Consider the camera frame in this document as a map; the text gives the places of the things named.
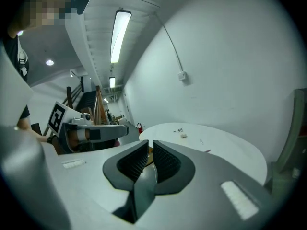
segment white strip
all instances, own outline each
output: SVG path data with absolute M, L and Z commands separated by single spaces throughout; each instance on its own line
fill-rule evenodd
M 259 208 L 251 202 L 234 182 L 224 182 L 221 188 L 224 190 L 242 220 L 249 219 L 259 211 Z
M 63 166 L 64 166 L 65 169 L 71 169 L 73 167 L 84 165 L 84 164 L 85 164 L 84 160 L 77 160 L 77 161 L 73 161 L 73 162 L 63 163 Z
M 56 120 L 56 113 L 53 113 L 52 118 L 51 118 L 51 123 L 54 124 L 55 120 Z
M 78 137 L 79 141 L 87 140 L 87 138 L 85 136 L 85 129 L 78 129 L 77 130 L 77 137 Z

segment wall outlet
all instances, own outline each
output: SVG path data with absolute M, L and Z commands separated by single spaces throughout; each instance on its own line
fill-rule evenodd
M 185 71 L 178 73 L 178 78 L 179 78 L 179 81 L 185 80 L 187 78 L 187 73 Z

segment black shirt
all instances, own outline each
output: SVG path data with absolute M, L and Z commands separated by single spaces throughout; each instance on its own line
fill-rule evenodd
M 21 77 L 25 81 L 27 81 L 28 74 L 26 74 L 25 76 L 23 75 L 21 68 L 20 68 L 20 65 L 19 65 L 19 62 L 18 62 L 18 36 L 16 36 L 15 38 L 11 38 L 6 33 L 3 37 L 3 44 L 4 44 L 5 51 L 6 51 L 6 53 L 8 54 L 8 56 L 11 60 L 11 63 L 13 64 L 15 69 L 19 72 Z M 26 62 L 25 67 L 26 67 L 27 71 L 29 71 L 29 62 L 28 61 Z M 28 106 L 26 106 L 23 113 L 20 116 L 20 119 L 26 118 L 29 115 L 30 115 L 29 109 L 28 109 Z

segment ceiling light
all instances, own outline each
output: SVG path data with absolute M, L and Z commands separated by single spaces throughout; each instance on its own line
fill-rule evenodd
M 46 64 L 48 66 L 52 66 L 54 64 L 54 62 L 51 59 L 49 59 L 49 60 L 46 61 Z
M 110 88 L 115 87 L 115 77 L 110 77 Z
M 117 10 L 113 26 L 113 34 L 111 41 L 111 63 L 119 61 L 121 45 L 124 40 L 124 35 L 131 18 L 131 12 L 125 10 Z

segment round white table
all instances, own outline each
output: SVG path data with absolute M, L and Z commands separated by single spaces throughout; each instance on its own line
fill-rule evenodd
M 174 132 L 180 128 L 183 132 Z M 211 150 L 210 154 L 230 162 L 261 185 L 265 183 L 267 163 L 262 153 L 254 145 L 228 132 L 203 125 L 166 123 L 146 129 L 139 139 L 149 140 L 152 148 L 154 140 L 162 140 L 199 151 Z

